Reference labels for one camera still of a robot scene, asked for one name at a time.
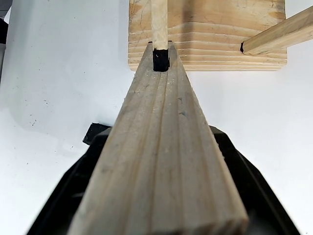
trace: black plastic base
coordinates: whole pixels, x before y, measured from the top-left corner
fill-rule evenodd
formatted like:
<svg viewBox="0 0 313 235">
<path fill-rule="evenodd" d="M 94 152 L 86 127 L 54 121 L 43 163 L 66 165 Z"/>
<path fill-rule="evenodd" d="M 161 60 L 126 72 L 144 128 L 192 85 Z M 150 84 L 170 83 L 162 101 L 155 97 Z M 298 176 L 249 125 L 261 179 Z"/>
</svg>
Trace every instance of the black plastic base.
<svg viewBox="0 0 313 235">
<path fill-rule="evenodd" d="M 156 72 L 166 72 L 170 67 L 168 50 L 153 50 L 153 70 Z"/>
<path fill-rule="evenodd" d="M 249 215 L 245 235 L 299 235 L 260 171 L 236 150 L 224 132 L 215 127 L 211 130 Z M 67 234 L 109 132 L 110 128 L 97 135 L 86 154 L 64 174 L 28 235 Z"/>
</svg>

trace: wooden dowel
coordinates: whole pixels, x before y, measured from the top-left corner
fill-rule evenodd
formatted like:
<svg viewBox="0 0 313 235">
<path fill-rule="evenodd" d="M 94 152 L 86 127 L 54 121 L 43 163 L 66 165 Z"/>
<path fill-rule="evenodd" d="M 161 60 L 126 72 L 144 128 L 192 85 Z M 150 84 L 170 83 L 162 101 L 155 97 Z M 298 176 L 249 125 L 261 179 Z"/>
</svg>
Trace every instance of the wooden dowel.
<svg viewBox="0 0 313 235">
<path fill-rule="evenodd" d="M 243 53 L 257 55 L 313 39 L 313 6 L 243 43 Z"/>
<path fill-rule="evenodd" d="M 154 71 L 168 70 L 167 0 L 151 0 Z"/>
<path fill-rule="evenodd" d="M 139 64 L 68 235 L 238 235 L 247 214 L 173 43 Z"/>
</svg>

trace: pine wood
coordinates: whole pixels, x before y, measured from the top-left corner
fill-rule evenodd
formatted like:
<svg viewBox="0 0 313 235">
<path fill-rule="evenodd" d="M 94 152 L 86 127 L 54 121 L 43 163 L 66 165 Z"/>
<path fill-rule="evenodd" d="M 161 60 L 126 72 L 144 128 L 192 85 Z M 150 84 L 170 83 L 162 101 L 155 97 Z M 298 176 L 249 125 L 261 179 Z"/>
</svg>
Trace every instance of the pine wood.
<svg viewBox="0 0 313 235">
<path fill-rule="evenodd" d="M 257 55 L 313 39 L 313 6 L 244 42 L 244 54 Z"/>
<path fill-rule="evenodd" d="M 168 39 L 187 71 L 274 71 L 287 50 L 247 56 L 241 43 L 286 18 L 285 0 L 168 0 Z M 136 70 L 152 41 L 149 0 L 130 0 L 129 65 Z"/>
<path fill-rule="evenodd" d="M 150 0 L 153 48 L 168 49 L 167 0 Z"/>
<path fill-rule="evenodd" d="M 173 43 L 149 43 L 69 235 L 242 234 L 247 214 Z"/>
</svg>

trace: wooden board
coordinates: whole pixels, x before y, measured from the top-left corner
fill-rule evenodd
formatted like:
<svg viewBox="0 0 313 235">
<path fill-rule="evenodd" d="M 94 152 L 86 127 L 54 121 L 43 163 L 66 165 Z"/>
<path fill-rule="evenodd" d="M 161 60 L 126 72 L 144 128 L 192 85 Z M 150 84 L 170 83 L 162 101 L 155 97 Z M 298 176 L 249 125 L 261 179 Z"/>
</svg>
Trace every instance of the wooden board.
<svg viewBox="0 0 313 235">
<path fill-rule="evenodd" d="M 287 49 L 249 56 L 241 43 L 286 18 L 285 0 L 168 0 L 169 40 L 187 71 L 275 71 Z M 149 0 L 130 0 L 128 62 L 136 70 L 152 40 Z"/>
<path fill-rule="evenodd" d="M 248 39 L 244 54 L 257 55 L 313 39 L 313 6 Z"/>
<path fill-rule="evenodd" d="M 173 43 L 149 43 L 69 235 L 239 235 L 247 214 Z"/>
</svg>

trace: wood grain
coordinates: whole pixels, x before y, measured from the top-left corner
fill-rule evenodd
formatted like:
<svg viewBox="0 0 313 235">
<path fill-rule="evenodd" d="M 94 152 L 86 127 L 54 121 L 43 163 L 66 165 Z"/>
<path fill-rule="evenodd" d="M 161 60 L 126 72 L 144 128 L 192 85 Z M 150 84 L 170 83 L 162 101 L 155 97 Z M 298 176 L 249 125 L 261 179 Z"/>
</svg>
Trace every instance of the wood grain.
<svg viewBox="0 0 313 235">
<path fill-rule="evenodd" d="M 153 48 L 168 49 L 167 0 L 150 0 Z"/>
<path fill-rule="evenodd" d="M 243 203 L 173 43 L 149 43 L 69 235 L 242 234 Z"/>
<path fill-rule="evenodd" d="M 313 6 L 248 39 L 244 54 L 257 55 L 313 39 Z"/>
<path fill-rule="evenodd" d="M 152 41 L 149 6 L 149 0 L 130 0 L 128 58 L 134 71 Z M 247 56 L 240 47 L 285 18 L 285 0 L 168 0 L 168 39 L 187 71 L 278 70 L 287 63 L 286 49 Z"/>
</svg>

